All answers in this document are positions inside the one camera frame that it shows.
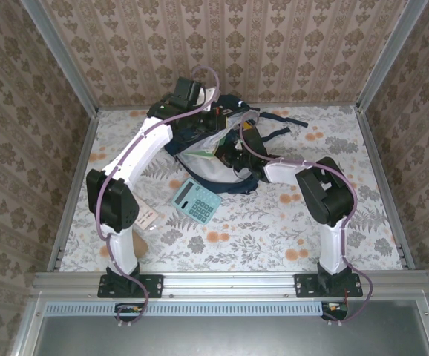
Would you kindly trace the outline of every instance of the calculator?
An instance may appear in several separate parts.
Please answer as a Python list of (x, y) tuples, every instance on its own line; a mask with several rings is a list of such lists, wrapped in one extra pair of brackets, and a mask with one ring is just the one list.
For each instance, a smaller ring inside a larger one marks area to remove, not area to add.
[(171, 204), (192, 219), (205, 225), (221, 204), (221, 198), (189, 178), (175, 194)]

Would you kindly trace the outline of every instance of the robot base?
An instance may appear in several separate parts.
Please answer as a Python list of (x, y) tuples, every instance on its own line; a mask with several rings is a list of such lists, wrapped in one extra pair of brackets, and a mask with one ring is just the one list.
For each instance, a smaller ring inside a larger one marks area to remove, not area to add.
[[(139, 286), (106, 268), (107, 274), (101, 276), (97, 297), (99, 298), (144, 298), (142, 289)], [(161, 298), (163, 291), (162, 274), (140, 274), (140, 267), (137, 264), (131, 277), (139, 280), (146, 288), (150, 298)]]
[(331, 275), (318, 265), (318, 273), (296, 274), (294, 276), (297, 298), (312, 297), (363, 297), (360, 277), (346, 268)]

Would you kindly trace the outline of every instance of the backpack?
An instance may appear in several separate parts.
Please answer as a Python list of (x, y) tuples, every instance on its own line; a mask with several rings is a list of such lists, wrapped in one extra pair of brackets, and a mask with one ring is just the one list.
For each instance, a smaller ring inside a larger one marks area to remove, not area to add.
[[(259, 179), (248, 168), (239, 172), (228, 168), (216, 156), (215, 151), (220, 143), (230, 140), (239, 140), (238, 128), (242, 115), (249, 110), (260, 111), (259, 108), (251, 108), (245, 102), (234, 95), (220, 95), (220, 98), (212, 103), (213, 108), (220, 108), (226, 116), (226, 128), (214, 133), (203, 133), (194, 136), (194, 132), (187, 130), (174, 137), (165, 146), (165, 150), (173, 156), (186, 171), (206, 189), (213, 193), (249, 194), (258, 187)], [(273, 119), (279, 122), (291, 122), (303, 127), (307, 123), (291, 118), (283, 118), (273, 113), (261, 112), (260, 117)], [(283, 128), (272, 132), (262, 138), (267, 142), (276, 136), (290, 132), (289, 128)]]

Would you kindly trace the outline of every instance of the floral tablecloth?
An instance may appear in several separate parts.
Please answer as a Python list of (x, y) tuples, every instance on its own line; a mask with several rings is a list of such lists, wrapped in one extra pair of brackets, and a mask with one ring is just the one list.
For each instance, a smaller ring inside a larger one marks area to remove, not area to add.
[[(288, 126), (291, 132), (266, 143), (268, 152), (298, 159), (331, 156), (359, 198), (347, 230), (347, 256), (361, 269), (401, 269), (370, 160), (353, 107), (266, 108), (309, 123), (308, 128), (261, 119), (261, 136)], [(102, 169), (139, 130), (145, 111), (100, 111), (86, 173)], [(170, 201), (188, 178), (165, 151), (137, 181), (135, 193), (160, 216), (152, 229), (137, 230), (148, 243), (141, 269), (163, 271), (315, 270), (320, 255), (318, 224), (310, 217), (298, 186), (260, 183), (250, 195), (221, 194), (221, 206), (205, 226), (177, 211)], [(88, 210), (82, 185), (60, 271), (103, 271), (108, 264)]]

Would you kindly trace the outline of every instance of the patterned wallpaper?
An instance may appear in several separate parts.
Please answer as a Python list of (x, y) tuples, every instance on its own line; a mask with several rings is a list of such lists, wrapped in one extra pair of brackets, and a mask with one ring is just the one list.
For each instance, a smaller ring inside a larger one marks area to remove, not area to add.
[(406, 1), (42, 3), (99, 106), (113, 107), (156, 102), (198, 64), (248, 102), (354, 102)]
[(46, 269), (87, 125), (20, 2), (0, 0), (0, 355)]
[(429, 271), (429, 3), (367, 115), (413, 256)]

